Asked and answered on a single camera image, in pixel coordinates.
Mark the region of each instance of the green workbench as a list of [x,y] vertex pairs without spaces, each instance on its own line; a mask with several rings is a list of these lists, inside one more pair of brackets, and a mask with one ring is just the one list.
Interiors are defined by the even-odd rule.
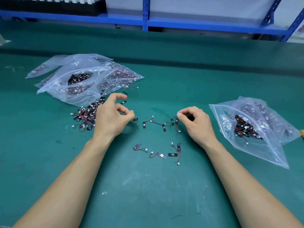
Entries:
[[[210,115],[227,150],[304,223],[304,141],[284,146],[290,169],[234,149],[219,132],[208,104],[261,98],[298,129],[304,128],[304,45],[196,37],[152,32],[41,23],[0,22],[11,42],[0,47],[0,226],[11,226],[78,155],[93,131],[78,132],[77,107],[24,79],[55,54],[99,53],[145,78],[128,89],[125,104],[139,118],[110,146],[97,175],[81,227],[240,227],[206,153],[173,126],[142,121],[175,119],[178,110],[197,106]],[[150,151],[133,151],[138,142]]]

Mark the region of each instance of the plastic bag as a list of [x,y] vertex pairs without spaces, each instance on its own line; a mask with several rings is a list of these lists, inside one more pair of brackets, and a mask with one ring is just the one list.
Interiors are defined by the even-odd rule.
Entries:
[[[237,100],[209,105],[221,133],[236,148],[275,165],[289,169],[283,145],[300,136],[300,132],[261,99],[239,97]],[[235,133],[238,115],[262,138],[247,137],[248,144]]]
[[75,106],[86,106],[96,101],[100,97],[102,80],[113,69],[86,55],[78,58],[43,80],[37,93],[47,92]]
[[113,70],[105,77],[101,84],[105,90],[102,96],[108,95],[120,88],[125,88],[129,84],[143,78],[143,76],[139,75],[138,73],[135,73],[131,69],[116,62],[105,62],[104,65],[112,67]]
[[100,60],[100,62],[108,62],[112,61],[113,59],[102,56],[97,53],[90,53],[90,54],[73,54],[73,55],[55,55],[54,57],[51,57],[49,60],[46,62],[42,63],[40,66],[32,70],[31,72],[28,73],[26,78],[32,78],[32,77],[37,77],[40,75],[43,75],[47,72],[50,72],[59,66],[64,66],[67,64],[72,63],[73,61],[78,60],[82,56],[89,56],[92,59],[95,60]]

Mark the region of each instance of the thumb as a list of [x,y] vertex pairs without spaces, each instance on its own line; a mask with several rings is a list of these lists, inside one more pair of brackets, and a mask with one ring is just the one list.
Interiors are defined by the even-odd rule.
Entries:
[[133,110],[130,110],[128,114],[124,116],[126,123],[135,118],[135,114]]
[[184,125],[187,127],[187,125],[191,122],[186,115],[183,115],[182,113],[177,113],[177,118],[184,123]]

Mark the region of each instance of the forearm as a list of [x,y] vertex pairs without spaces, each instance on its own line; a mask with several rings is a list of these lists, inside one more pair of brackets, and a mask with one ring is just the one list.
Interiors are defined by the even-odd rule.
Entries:
[[41,198],[13,226],[76,228],[80,225],[85,208],[110,142],[89,141],[82,152],[59,175]]
[[202,145],[243,228],[301,227],[302,224],[218,141]]

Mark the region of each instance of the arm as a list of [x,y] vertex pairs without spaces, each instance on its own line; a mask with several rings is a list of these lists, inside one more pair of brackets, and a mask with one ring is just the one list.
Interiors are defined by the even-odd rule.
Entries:
[[96,113],[93,138],[13,228],[76,228],[80,225],[103,157],[112,140],[135,118],[134,112],[111,94]]
[[[186,115],[193,115],[195,120]],[[206,113],[194,106],[179,111],[177,117],[206,151],[243,228],[304,227],[216,139]]]

